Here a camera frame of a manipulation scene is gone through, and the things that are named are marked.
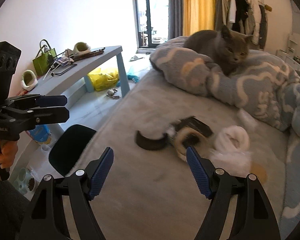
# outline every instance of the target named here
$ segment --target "hand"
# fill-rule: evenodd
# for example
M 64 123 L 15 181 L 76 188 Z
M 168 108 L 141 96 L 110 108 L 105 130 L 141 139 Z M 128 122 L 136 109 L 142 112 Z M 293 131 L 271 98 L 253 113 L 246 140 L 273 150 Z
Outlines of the hand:
M 9 168 L 12 166 L 17 151 L 18 151 L 17 142 L 8 141 L 5 143 L 5 145 L 1 149 L 2 153 L 0 154 L 0 163 L 1 163 L 0 167 L 2 169 Z

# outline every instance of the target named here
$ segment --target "glass door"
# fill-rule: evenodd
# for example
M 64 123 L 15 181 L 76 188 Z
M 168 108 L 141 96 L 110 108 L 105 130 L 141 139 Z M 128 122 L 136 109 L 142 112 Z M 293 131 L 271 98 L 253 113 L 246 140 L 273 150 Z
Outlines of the glass door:
M 136 0 L 136 8 L 138 47 L 155 48 L 166 42 L 168 40 L 169 0 Z

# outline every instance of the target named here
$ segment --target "green bag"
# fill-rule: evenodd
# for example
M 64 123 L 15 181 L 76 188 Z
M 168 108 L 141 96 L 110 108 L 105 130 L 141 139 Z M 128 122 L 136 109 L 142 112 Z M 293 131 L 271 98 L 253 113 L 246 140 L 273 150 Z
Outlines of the green bag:
M 48 46 L 47 45 L 42 46 L 41 43 L 43 41 L 45 41 Z M 56 50 L 50 47 L 50 44 L 47 42 L 47 40 L 40 41 L 40 49 L 38 51 L 37 56 L 35 56 L 35 59 L 33 60 L 33 65 L 37 73 L 37 76 L 43 76 L 45 73 L 47 73 L 50 65 L 53 64 L 53 61 L 56 57 L 57 57 Z

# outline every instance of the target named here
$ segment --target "table leg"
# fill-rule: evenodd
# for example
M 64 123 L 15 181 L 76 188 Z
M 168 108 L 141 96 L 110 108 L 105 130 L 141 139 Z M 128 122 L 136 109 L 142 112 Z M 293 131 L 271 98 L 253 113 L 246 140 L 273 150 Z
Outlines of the table leg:
M 124 68 L 121 53 L 117 55 L 117 64 L 118 64 L 119 77 L 120 77 L 121 93 L 122 93 L 122 97 L 124 97 L 130 91 L 130 87 L 129 87 L 128 78 L 127 78 L 126 70 Z

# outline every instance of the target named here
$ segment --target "black chair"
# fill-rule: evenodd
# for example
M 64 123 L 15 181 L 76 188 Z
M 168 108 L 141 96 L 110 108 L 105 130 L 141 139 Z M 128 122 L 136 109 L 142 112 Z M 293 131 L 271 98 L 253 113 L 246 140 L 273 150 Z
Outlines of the black chair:
M 84 148 L 97 131 L 75 124 L 70 126 L 50 151 L 49 162 L 62 176 L 77 163 Z

